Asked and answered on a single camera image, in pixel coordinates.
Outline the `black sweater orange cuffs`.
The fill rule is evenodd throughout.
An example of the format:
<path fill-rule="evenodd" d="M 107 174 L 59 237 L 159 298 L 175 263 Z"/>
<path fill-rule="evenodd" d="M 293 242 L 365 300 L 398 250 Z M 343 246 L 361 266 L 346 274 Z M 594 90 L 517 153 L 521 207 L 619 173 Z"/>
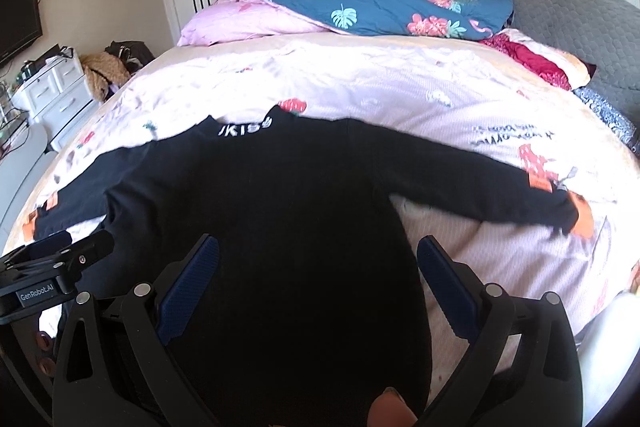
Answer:
<path fill-rule="evenodd" d="M 394 196 L 480 222 L 594 231 L 582 196 L 520 168 L 273 107 L 100 155 L 38 210 L 35 238 L 98 219 L 114 251 L 80 285 L 110 297 L 213 236 L 218 268 L 169 346 L 189 385 L 231 425 L 363 426 L 386 388 L 413 414 L 431 388 L 425 297 Z"/>

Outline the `white drawer cabinet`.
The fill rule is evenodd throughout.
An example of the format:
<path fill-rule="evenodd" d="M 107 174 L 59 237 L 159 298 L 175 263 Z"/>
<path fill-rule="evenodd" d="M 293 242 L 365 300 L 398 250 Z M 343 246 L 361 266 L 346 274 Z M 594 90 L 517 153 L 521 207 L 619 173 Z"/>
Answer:
<path fill-rule="evenodd" d="M 43 68 L 14 92 L 12 103 L 26 110 L 31 124 L 41 124 L 49 146 L 58 153 L 99 107 L 73 48 L 48 58 Z"/>

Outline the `black bag on floor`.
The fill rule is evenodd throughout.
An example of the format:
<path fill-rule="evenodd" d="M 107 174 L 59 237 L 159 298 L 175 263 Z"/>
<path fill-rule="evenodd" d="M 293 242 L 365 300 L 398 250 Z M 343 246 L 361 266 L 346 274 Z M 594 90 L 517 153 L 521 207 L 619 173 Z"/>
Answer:
<path fill-rule="evenodd" d="M 116 56 L 131 75 L 155 60 L 151 50 L 142 41 L 113 41 L 105 48 L 105 52 Z"/>

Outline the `blue patterned pillow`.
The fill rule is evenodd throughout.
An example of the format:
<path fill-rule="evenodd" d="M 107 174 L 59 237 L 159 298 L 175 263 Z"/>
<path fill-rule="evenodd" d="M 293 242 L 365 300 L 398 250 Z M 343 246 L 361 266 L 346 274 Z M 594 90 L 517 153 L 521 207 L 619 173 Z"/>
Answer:
<path fill-rule="evenodd" d="M 610 129 L 620 142 L 639 157 L 639 128 L 620 113 L 606 98 L 588 87 L 577 88 L 574 95 Z"/>

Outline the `pink strawberry bed sheet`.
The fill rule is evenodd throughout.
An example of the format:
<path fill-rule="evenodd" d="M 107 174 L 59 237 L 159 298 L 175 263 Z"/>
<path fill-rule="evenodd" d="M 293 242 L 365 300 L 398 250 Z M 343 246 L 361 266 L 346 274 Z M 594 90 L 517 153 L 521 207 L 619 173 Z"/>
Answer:
<path fill-rule="evenodd" d="M 29 193 L 3 248 L 22 245 L 28 214 L 96 156 L 206 117 L 252 121 L 278 104 L 475 150 L 584 196 L 594 218 L 589 241 L 480 225 L 403 198 L 395 206 L 409 239 L 435 236 L 483 281 L 525 297 L 558 293 L 575 329 L 587 407 L 612 395 L 639 350 L 639 299 L 630 290 L 639 264 L 638 159 L 573 93 L 480 43 L 319 32 L 173 48 L 75 134 Z"/>

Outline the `red patterned pillow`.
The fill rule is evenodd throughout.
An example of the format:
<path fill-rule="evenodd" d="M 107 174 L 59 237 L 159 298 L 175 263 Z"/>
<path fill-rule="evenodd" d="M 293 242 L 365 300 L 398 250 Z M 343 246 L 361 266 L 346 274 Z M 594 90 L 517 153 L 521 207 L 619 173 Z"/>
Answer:
<path fill-rule="evenodd" d="M 586 87 L 597 66 L 576 55 L 540 43 L 515 28 L 506 28 L 482 41 L 533 72 L 550 86 L 564 91 Z"/>

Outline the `grey quilted headboard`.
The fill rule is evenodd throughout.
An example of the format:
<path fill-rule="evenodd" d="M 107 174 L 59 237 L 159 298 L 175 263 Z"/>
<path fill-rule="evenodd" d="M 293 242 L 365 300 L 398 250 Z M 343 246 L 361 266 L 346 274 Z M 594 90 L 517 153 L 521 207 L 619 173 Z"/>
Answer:
<path fill-rule="evenodd" d="M 639 122 L 639 9 L 626 0 L 512 0 L 513 25 L 596 66 L 590 87 Z"/>

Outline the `blue floral pink quilt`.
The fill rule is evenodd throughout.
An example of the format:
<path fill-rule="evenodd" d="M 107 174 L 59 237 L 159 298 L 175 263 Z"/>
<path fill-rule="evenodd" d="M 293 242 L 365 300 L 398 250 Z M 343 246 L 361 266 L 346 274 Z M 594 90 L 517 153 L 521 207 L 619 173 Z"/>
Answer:
<path fill-rule="evenodd" d="M 217 0 L 180 31 L 178 46 L 335 32 L 480 41 L 506 27 L 512 0 Z"/>

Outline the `black wall television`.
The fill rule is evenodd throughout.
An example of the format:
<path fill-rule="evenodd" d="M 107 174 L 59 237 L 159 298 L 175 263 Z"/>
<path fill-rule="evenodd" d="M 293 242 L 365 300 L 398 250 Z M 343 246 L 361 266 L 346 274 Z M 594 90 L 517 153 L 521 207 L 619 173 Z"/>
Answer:
<path fill-rule="evenodd" d="M 31 46 L 42 36 L 39 0 L 1 0 L 0 64 Z"/>

